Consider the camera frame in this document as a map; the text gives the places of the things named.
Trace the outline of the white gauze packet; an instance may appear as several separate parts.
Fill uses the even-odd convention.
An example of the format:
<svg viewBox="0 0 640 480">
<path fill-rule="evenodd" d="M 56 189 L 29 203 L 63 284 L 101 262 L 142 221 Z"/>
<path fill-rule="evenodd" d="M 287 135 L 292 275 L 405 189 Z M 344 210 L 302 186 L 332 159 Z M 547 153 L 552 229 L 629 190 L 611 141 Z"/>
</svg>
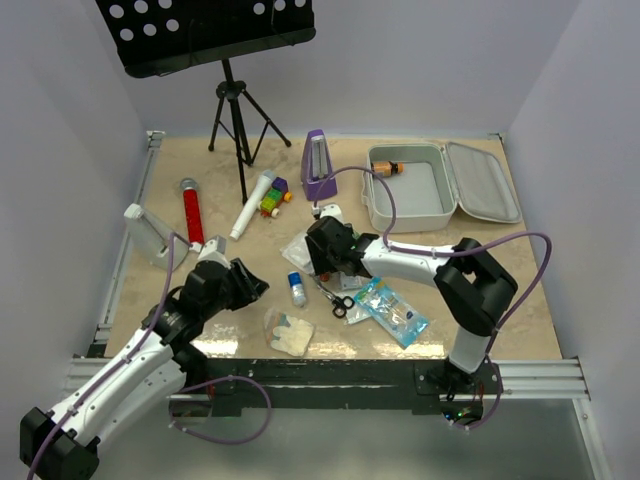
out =
<svg viewBox="0 0 640 480">
<path fill-rule="evenodd" d="M 300 232 L 280 252 L 297 270 L 312 275 L 314 268 L 305 238 L 306 233 Z"/>
</svg>

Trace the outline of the small white blue bottle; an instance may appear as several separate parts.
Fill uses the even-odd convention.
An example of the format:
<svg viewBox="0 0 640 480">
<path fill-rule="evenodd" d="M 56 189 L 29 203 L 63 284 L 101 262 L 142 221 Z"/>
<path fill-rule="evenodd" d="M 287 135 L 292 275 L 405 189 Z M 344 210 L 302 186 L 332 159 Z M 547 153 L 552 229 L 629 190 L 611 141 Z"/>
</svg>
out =
<svg viewBox="0 0 640 480">
<path fill-rule="evenodd" d="M 307 302 L 307 297 L 300 273 L 297 271 L 289 272 L 287 275 L 287 280 L 290 287 L 293 304 L 298 308 L 304 307 Z"/>
</svg>

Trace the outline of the brown bottle orange cap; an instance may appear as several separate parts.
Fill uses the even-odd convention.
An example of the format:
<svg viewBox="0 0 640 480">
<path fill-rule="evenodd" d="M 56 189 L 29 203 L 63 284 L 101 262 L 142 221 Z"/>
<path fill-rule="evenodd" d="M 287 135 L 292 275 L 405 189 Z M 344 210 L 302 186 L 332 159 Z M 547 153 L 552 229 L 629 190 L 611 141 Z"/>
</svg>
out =
<svg viewBox="0 0 640 480">
<path fill-rule="evenodd" d="M 404 164 L 393 161 L 374 161 L 371 163 L 372 170 L 376 175 L 388 178 L 402 174 L 404 172 Z"/>
</svg>

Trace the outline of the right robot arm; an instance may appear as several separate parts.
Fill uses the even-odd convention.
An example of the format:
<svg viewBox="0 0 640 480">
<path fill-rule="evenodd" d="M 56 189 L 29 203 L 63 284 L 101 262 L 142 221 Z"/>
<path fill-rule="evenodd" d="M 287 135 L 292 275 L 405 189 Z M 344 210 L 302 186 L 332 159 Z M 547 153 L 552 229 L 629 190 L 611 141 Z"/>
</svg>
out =
<svg viewBox="0 0 640 480">
<path fill-rule="evenodd" d="M 326 216 L 308 228 L 305 242 L 317 274 L 398 278 L 436 288 L 458 324 L 445 369 L 448 386 L 469 392 L 481 380 L 494 328 L 518 290 L 516 280 L 474 239 L 454 246 L 385 243 L 376 234 L 356 234 Z"/>
</svg>

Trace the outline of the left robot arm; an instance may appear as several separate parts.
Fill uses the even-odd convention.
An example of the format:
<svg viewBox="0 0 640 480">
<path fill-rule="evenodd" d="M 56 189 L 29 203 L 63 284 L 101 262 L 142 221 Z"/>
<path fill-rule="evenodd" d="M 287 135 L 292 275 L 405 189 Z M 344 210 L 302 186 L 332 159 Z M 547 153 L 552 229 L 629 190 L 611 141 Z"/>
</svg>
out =
<svg viewBox="0 0 640 480">
<path fill-rule="evenodd" d="M 98 373 L 49 410 L 24 415 L 19 457 L 28 478 L 90 478 L 98 448 L 137 411 L 205 385 L 207 358 L 192 344 L 205 323 L 256 302 L 268 288 L 240 259 L 200 260 L 183 285 L 165 285 L 140 329 Z"/>
</svg>

